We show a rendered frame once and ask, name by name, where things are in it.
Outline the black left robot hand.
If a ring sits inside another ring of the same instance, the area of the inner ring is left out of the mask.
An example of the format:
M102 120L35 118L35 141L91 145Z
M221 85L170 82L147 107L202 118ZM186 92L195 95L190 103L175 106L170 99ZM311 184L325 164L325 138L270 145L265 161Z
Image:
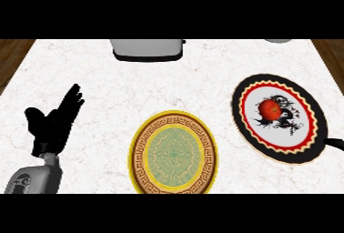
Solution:
M28 132L34 136L31 153L34 157L40 157L43 153L54 153L57 155L63 151L82 103L81 87L78 84L74 84L59 107L51 110L48 115L44 115L35 107L25 109Z

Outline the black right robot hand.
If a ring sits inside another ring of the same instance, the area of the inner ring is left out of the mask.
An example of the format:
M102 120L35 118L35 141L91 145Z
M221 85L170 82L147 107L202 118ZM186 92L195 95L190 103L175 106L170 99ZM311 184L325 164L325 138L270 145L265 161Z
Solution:
M326 138L323 144L332 146L344 151L344 140L338 138Z

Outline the black red white plate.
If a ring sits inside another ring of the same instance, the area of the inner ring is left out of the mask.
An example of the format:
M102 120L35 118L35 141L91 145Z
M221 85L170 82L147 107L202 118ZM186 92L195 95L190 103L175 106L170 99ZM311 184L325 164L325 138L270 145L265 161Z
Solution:
M280 107L274 121L260 115L260 103ZM274 161L304 164L320 155L327 137L326 119L310 93L286 78L258 74L242 80L232 94L232 118L254 149Z

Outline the red tomato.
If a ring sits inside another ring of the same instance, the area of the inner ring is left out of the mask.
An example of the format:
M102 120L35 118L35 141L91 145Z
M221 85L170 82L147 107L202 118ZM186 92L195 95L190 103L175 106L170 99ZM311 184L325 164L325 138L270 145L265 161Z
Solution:
M265 120L274 121L280 116L280 107L274 100L267 99L260 103L260 115Z

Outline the yellow brown green patterned plate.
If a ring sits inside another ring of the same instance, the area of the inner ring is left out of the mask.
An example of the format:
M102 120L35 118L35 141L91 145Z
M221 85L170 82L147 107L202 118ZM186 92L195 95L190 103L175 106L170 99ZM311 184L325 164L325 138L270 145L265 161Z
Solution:
M217 176L217 143L203 122L178 110L155 114L133 137L127 166L139 193L206 193Z

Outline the grey toaster with black base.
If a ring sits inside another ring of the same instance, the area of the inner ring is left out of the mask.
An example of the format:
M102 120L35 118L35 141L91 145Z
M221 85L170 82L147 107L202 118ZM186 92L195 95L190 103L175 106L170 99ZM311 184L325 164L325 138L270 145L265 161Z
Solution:
M112 54L119 61L167 62L183 56L184 39L112 39Z

